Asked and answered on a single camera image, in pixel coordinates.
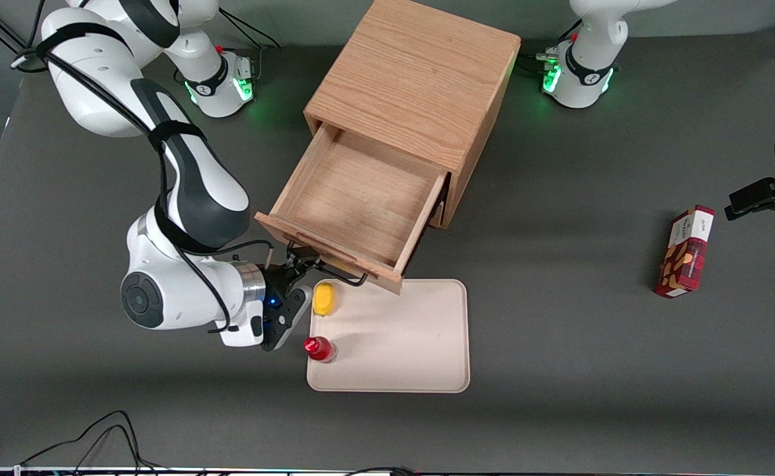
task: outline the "green led light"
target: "green led light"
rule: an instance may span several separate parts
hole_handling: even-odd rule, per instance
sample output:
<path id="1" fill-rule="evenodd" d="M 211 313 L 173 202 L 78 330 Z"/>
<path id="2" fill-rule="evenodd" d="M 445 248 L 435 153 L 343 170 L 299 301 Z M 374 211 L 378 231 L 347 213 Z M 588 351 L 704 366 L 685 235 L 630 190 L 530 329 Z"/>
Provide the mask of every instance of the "green led light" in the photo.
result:
<path id="1" fill-rule="evenodd" d="M 547 93 L 551 93 L 555 90 L 555 85 L 557 85 L 557 79 L 561 77 L 561 67 L 557 64 L 553 69 L 548 70 L 546 75 L 544 76 L 544 90 L 547 91 Z"/>
<path id="2" fill-rule="evenodd" d="M 605 85 L 602 87 L 602 92 L 605 93 L 605 91 L 608 90 L 608 84 L 611 82 L 611 76 L 614 75 L 614 68 L 611 67 L 611 70 L 608 72 L 608 77 L 605 78 Z"/>
<path id="3" fill-rule="evenodd" d="M 247 102 L 252 99 L 252 81 L 249 79 L 231 78 L 231 84 L 237 89 L 237 94 L 240 94 L 240 98 L 243 102 Z"/>
<path id="4" fill-rule="evenodd" d="M 190 90 L 190 87 L 188 85 L 188 81 L 184 82 L 184 87 L 185 87 L 185 89 L 188 90 L 188 94 L 190 94 L 190 101 L 193 102 L 194 104 L 198 104 L 197 101 L 196 101 L 196 97 L 194 96 L 194 91 Z"/>

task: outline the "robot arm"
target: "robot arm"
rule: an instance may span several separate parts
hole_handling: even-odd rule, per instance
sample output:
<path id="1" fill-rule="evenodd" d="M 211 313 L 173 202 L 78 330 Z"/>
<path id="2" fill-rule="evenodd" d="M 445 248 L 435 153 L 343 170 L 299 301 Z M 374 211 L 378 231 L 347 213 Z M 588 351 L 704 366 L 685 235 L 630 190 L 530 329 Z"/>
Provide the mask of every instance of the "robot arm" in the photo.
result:
<path id="1" fill-rule="evenodd" d="M 577 39 L 564 39 L 538 59 L 547 62 L 542 91 L 568 108 L 587 108 L 608 90 L 612 64 L 629 38 L 626 13 L 676 0 L 569 0 L 583 23 Z"/>
<path id="2" fill-rule="evenodd" d="M 166 48 L 186 77 L 201 83 L 198 93 L 203 85 L 209 88 L 206 106 L 229 103 L 237 110 L 245 99 L 237 93 L 237 76 L 226 81 L 233 73 L 229 67 L 237 69 L 237 57 L 219 54 L 195 25 L 183 34 L 170 3 L 92 0 L 84 9 L 59 9 L 44 21 L 40 54 L 74 120 L 113 138 L 144 133 L 176 171 L 173 189 L 163 190 L 128 230 L 130 268 L 121 295 L 130 319 L 147 329 L 213 322 L 228 346 L 262 344 L 274 350 L 311 301 L 311 290 L 292 289 L 307 267 L 300 262 L 293 269 L 273 267 L 268 260 L 260 268 L 212 258 L 246 232 L 249 198 L 181 106 L 143 78 L 140 67 Z M 199 3 L 193 11 L 201 19 L 205 10 Z M 216 2 L 207 3 L 216 8 Z M 106 91 L 112 104 L 82 84 L 78 73 Z"/>

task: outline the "yellow object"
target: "yellow object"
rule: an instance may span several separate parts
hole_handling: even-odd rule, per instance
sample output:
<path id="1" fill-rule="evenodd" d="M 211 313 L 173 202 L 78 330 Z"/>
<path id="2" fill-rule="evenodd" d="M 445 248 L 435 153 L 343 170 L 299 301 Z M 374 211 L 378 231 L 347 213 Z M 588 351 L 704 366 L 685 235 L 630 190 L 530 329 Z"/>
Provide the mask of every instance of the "yellow object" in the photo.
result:
<path id="1" fill-rule="evenodd" d="M 332 284 L 320 283 L 314 289 L 314 311 L 325 316 L 334 308 L 334 287 Z"/>

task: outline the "wooden drawer cabinet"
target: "wooden drawer cabinet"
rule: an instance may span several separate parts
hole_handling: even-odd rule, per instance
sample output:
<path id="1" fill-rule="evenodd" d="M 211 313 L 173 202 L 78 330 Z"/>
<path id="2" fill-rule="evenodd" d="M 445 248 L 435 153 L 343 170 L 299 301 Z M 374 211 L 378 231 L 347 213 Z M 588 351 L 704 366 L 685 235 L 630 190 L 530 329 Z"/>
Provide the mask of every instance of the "wooden drawer cabinet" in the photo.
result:
<path id="1" fill-rule="evenodd" d="M 257 220 L 399 294 L 423 229 L 454 216 L 519 47 L 468 19 L 375 0 L 306 106 L 311 145 Z"/>

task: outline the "plastic tray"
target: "plastic tray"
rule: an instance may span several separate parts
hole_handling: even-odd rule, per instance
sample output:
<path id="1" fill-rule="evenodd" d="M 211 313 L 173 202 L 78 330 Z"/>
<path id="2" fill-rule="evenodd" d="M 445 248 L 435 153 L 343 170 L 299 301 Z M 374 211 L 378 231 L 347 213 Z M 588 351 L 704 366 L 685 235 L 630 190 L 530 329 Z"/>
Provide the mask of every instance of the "plastic tray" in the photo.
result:
<path id="1" fill-rule="evenodd" d="M 375 284 L 335 289 L 311 336 L 332 340 L 330 364 L 308 360 L 316 391 L 459 393 L 469 385 L 467 292 L 457 280 L 405 280 L 402 296 Z"/>

